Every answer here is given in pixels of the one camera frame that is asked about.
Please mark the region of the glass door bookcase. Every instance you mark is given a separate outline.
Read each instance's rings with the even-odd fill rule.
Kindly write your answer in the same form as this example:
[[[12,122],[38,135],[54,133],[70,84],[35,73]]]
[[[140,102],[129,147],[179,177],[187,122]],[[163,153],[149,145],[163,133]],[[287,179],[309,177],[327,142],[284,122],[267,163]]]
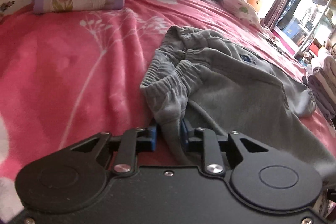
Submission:
[[[335,0],[287,0],[273,33],[292,56],[316,56],[334,37]]]

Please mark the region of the white printed crumpled cloth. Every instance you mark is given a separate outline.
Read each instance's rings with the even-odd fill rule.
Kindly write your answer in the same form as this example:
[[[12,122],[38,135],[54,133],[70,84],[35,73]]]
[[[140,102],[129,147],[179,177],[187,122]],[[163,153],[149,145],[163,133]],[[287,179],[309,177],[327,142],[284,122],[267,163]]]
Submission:
[[[222,0],[222,6],[246,26],[252,26],[260,32],[264,31],[255,8],[245,0]]]

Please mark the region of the pink floral blanket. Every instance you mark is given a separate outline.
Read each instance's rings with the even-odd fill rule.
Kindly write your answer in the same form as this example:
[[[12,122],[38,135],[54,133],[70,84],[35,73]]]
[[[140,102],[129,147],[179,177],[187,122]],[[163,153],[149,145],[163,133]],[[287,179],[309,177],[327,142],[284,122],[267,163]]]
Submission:
[[[1,221],[8,223],[324,223],[328,186],[310,164],[238,131],[231,175],[172,154],[140,89],[173,27],[213,30],[301,82],[305,69],[253,27],[201,0],[125,0],[110,11],[36,15],[20,0],[1,24]],[[327,143],[315,108],[302,118]],[[111,137],[157,126],[138,171],[110,171]]]

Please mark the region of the grey sweatpants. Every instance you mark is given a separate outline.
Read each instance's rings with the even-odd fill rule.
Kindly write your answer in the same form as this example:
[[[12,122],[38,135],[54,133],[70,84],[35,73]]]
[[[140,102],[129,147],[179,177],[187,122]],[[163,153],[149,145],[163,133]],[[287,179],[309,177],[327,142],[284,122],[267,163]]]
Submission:
[[[181,122],[226,136],[243,133],[313,166],[335,184],[335,157],[301,123],[316,108],[309,88],[256,53],[213,30],[171,27],[140,89],[182,164],[198,162],[182,148]]]

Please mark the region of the grey white folded garment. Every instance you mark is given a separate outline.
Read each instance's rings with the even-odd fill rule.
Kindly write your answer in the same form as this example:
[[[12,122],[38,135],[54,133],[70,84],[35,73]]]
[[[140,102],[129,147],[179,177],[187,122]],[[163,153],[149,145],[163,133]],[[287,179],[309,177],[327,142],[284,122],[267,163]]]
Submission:
[[[329,97],[335,102],[335,59],[322,55],[311,60],[312,71]]]

